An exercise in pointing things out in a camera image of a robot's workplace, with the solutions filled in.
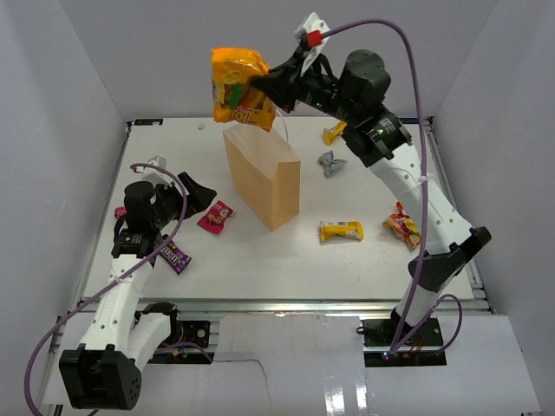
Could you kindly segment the pink candy packet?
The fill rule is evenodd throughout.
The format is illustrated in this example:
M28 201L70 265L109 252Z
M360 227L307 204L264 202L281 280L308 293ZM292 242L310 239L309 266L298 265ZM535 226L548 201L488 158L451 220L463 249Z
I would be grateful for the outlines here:
M213 235L219 235L225 228L225 222L234 215L235 211L229 205L218 200L197 222L197 225Z

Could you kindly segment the large orange snack bag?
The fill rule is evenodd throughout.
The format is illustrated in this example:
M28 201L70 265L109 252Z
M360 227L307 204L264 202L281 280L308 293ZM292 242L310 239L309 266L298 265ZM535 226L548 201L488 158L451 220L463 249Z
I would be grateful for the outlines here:
M212 115L219 123L236 121L269 132L276 117L272 101L251 81L270 67L253 49L212 50Z

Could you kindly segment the purple M&M's packet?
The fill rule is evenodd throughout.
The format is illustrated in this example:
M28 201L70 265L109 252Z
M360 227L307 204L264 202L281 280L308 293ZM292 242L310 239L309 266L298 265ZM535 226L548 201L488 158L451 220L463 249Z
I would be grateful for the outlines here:
M176 275L180 275L192 261L173 240L160 249L159 256L172 268Z

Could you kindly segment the yellow snack bar wrapper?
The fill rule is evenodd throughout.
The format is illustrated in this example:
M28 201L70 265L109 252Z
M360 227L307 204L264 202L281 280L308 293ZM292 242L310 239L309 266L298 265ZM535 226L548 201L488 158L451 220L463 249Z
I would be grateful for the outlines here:
M320 222L319 238L321 242L333 237L344 237L356 241L364 238L363 227L356 221Z

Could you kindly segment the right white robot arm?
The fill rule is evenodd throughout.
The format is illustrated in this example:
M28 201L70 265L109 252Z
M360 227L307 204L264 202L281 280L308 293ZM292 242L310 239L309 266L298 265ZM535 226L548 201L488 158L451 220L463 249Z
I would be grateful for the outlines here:
M345 122L346 146L415 221L421 251L408 264L412 282L392 310L391 324L377 331L394 344L414 344L443 290L492 236L456 211L428 176L424 148L414 146L407 128L385 107L390 76L382 58L358 49L334 76L325 56L306 68L295 53L268 74L254 76L251 84L286 113L301 102Z

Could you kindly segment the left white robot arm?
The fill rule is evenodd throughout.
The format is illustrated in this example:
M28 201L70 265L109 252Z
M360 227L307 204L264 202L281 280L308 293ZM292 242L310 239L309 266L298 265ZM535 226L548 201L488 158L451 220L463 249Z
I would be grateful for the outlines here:
M153 273L157 249L169 244L163 229L210 207L217 193L186 172L176 180L150 172L124 190L125 209L114 226L108 285L87 332L74 349L65 349L59 370L72 407L133 409L141 373L162 345L181 341L183 324L170 302L137 309Z

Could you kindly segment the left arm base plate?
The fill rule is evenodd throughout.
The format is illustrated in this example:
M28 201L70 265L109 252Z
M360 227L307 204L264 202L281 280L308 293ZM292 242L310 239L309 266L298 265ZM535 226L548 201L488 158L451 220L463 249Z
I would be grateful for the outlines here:
M164 351L157 353L148 362L149 364L164 365L193 365L193 364L210 364L212 362L213 353L208 352L210 345L211 323L209 321L181 321L181 338L170 344L162 344L160 347ZM203 349L206 353L202 353L196 347L180 346L170 348L176 343L189 342Z

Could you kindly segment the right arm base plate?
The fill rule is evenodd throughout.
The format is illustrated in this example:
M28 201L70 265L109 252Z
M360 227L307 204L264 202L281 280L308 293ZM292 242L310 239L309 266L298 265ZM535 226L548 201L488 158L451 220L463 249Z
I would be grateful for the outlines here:
M362 337L366 368L371 367L444 367L444 352L433 354L443 346L439 322L430 318L394 354L389 352L396 325L392 319L362 320L356 332Z

